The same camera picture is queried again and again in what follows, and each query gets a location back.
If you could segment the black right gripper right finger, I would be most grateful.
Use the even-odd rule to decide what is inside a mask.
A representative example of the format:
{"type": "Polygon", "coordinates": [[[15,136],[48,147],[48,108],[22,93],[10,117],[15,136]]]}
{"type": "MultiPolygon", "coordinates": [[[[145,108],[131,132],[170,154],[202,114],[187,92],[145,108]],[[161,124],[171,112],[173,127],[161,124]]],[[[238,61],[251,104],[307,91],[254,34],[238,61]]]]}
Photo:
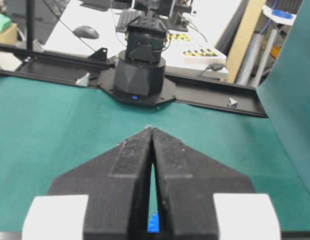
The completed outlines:
{"type": "Polygon", "coordinates": [[[163,231],[172,240],[219,237],[214,193],[255,193],[250,178],[155,128],[157,198],[163,231]]]}

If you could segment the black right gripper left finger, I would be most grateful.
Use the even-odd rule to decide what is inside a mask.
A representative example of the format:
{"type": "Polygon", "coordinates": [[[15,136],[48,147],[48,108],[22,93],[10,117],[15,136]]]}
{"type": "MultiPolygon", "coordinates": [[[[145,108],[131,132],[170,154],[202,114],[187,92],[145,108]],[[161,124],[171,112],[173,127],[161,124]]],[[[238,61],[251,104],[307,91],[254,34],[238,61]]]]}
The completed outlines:
{"type": "Polygon", "coordinates": [[[152,128],[61,174],[48,195],[88,195],[85,240],[132,240],[147,230],[152,128]]]}

